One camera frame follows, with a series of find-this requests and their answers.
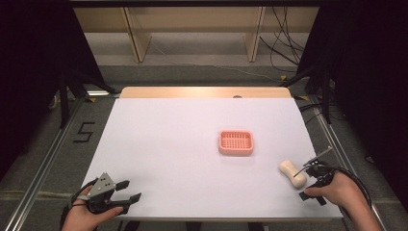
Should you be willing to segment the pink soap dish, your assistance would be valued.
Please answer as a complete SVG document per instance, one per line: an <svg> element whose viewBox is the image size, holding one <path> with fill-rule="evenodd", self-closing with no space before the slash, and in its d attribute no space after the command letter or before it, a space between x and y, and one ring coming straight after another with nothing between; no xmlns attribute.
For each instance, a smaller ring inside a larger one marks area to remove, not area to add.
<svg viewBox="0 0 408 231"><path fill-rule="evenodd" d="M218 135L218 152L223 155L247 156L254 149L250 131L224 130Z"/></svg>

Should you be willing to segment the black tripod stand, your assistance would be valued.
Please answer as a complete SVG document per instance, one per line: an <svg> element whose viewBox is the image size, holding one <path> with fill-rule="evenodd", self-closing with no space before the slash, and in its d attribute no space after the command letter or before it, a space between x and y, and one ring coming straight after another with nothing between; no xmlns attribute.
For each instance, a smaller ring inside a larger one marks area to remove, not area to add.
<svg viewBox="0 0 408 231"><path fill-rule="evenodd" d="M328 124L331 123L329 113L330 102L330 80L331 75L328 67L325 64L312 65L299 73L295 74L289 81L281 84L281 87L288 88L299 80L308 77L305 91L307 94L316 94L319 90L322 93L322 115Z"/></svg>
<svg viewBox="0 0 408 231"><path fill-rule="evenodd" d="M110 94L120 93L120 90L108 86L102 78L97 79L83 71L66 68L59 78L59 94L62 111L61 128L64 128L70 119L67 90L70 90L76 98L85 98L88 95L88 92L86 91L84 84L94 85Z"/></svg>

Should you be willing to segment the light wooden table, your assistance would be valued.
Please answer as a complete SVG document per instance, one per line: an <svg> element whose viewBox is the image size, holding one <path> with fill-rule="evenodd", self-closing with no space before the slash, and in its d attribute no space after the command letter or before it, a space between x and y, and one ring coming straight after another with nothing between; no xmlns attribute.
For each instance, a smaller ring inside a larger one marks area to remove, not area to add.
<svg viewBox="0 0 408 231"><path fill-rule="evenodd" d="M291 98L281 87L126 87L120 98Z"/></svg>

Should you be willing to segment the black curtain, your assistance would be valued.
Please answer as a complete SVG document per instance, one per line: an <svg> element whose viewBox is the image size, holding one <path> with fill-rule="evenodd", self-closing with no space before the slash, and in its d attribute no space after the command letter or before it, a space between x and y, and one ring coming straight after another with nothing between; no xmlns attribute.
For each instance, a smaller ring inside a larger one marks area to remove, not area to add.
<svg viewBox="0 0 408 231"><path fill-rule="evenodd" d="M298 69L314 64L332 36L338 103L408 211L408 0L320 7Z"/></svg>
<svg viewBox="0 0 408 231"><path fill-rule="evenodd" d="M0 180L21 153L60 79L101 83L69 0L0 0Z"/></svg>

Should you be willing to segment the white table sheet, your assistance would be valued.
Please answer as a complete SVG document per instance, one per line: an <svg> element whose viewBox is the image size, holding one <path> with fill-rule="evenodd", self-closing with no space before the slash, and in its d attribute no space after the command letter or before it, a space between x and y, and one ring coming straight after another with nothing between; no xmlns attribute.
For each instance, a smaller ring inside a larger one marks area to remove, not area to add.
<svg viewBox="0 0 408 231"><path fill-rule="evenodd" d="M250 131L252 154L220 154L224 130ZM140 220L338 218L331 203L303 201L278 169L314 155L291 98L118 99L85 178L129 180L114 197L141 193L127 215Z"/></svg>

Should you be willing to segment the black tape floor number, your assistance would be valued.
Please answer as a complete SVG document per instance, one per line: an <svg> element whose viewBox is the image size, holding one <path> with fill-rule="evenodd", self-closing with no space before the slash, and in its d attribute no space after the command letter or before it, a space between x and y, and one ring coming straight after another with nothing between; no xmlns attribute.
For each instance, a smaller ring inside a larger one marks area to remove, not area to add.
<svg viewBox="0 0 408 231"><path fill-rule="evenodd" d="M77 137L73 141L74 143L84 143L84 142L89 142L91 136L93 135L93 132L90 130L90 128L94 125L94 122L92 121L85 121L81 124L78 132L77 132Z"/></svg>

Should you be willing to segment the person's left hand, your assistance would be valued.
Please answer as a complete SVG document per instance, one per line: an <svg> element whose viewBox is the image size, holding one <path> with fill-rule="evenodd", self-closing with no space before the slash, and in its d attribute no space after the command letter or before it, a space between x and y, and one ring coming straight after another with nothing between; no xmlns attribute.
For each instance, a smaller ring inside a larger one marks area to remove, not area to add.
<svg viewBox="0 0 408 231"><path fill-rule="evenodd" d="M69 209L61 231L93 231L99 224L117 217L122 207L114 207L102 214L93 214L86 206L86 201L76 198Z"/></svg>

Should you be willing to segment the aluminium floor rail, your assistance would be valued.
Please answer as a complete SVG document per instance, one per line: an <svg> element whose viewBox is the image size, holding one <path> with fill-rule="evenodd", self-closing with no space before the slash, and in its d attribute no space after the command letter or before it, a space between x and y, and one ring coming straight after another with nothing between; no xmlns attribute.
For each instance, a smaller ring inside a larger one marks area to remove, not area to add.
<svg viewBox="0 0 408 231"><path fill-rule="evenodd" d="M319 100L319 98L315 95L310 95L309 100L313 104L318 104L318 103L323 103L323 99ZM336 159L339 162L339 165L341 167L346 168L347 170L351 171L355 176L359 176L359 174L356 172L355 168L353 167L352 163L350 162L350 159L348 158L337 134L335 133L331 123L327 123L326 118L323 116L323 112L327 113L329 112L324 109L314 109L314 112L316 113L317 120L319 122L319 125L325 135L325 137L328 139L329 145L333 148L334 155L336 156ZM380 226L382 228L382 231L388 231L386 224L384 223L382 217L380 216L380 213L375 205L374 202L371 202L371 209L374 212L378 222L380 223Z"/></svg>
<svg viewBox="0 0 408 231"><path fill-rule="evenodd" d="M25 153L0 181L0 231L59 231L69 197L85 175L114 104L109 96L76 99L60 127L59 108L46 115ZM92 121L89 142L74 143L81 124Z"/></svg>

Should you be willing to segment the light wooden background desk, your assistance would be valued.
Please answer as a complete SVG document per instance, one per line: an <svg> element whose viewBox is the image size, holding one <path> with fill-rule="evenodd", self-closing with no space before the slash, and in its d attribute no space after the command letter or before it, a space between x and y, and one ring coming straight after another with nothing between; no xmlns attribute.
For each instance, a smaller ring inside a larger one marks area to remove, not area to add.
<svg viewBox="0 0 408 231"><path fill-rule="evenodd" d="M260 35L277 33L287 22L291 33L311 31L317 7L113 7L74 12L86 33L125 33L135 61L144 61L154 33L240 33L247 59L256 61Z"/></svg>

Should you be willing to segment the person's right hand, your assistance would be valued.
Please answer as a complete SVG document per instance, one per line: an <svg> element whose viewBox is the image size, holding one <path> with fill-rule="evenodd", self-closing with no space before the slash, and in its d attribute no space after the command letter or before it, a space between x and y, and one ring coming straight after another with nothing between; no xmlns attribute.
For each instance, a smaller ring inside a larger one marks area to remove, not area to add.
<svg viewBox="0 0 408 231"><path fill-rule="evenodd" d="M370 206L357 184L338 171L329 185L307 188L304 192L310 196L323 196L333 204L346 209L350 214L363 210L370 211Z"/></svg>

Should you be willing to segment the cream wooden mushroom toy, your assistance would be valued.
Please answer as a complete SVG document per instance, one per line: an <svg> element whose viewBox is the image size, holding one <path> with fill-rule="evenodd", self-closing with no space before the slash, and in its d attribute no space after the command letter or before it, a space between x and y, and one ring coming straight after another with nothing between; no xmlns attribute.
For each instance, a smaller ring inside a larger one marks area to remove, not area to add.
<svg viewBox="0 0 408 231"><path fill-rule="evenodd" d="M299 169L294 165L294 163L290 160L282 161L279 166L279 170L286 175L292 185L300 189L304 187L307 183L307 178L304 174L298 175L297 177L293 178L293 176L299 172Z"/></svg>

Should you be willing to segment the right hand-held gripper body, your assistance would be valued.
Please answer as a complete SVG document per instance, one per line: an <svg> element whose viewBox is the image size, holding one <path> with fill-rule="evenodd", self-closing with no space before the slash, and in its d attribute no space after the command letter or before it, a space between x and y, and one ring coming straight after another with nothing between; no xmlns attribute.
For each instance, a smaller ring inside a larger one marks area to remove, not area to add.
<svg viewBox="0 0 408 231"><path fill-rule="evenodd" d="M312 158L303 165L303 170L310 176L315 177L317 182L315 185L317 187L324 187L331 183L334 175L334 169L328 165L326 162L321 161L319 158L328 152L332 151L333 148L328 146L324 151L320 152L315 158Z"/></svg>

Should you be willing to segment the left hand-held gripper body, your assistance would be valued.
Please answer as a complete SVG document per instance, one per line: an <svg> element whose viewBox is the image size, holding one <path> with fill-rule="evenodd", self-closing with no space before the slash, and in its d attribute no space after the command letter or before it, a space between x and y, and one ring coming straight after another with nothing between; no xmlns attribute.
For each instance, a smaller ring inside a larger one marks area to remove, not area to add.
<svg viewBox="0 0 408 231"><path fill-rule="evenodd" d="M115 182L110 175L104 172L93 183L89 192L85 195L78 196L78 199L86 201L86 206L93 214L102 214L114 207L111 206L111 200L115 190ZM124 215L128 212L130 206L122 207L123 211L120 213Z"/></svg>

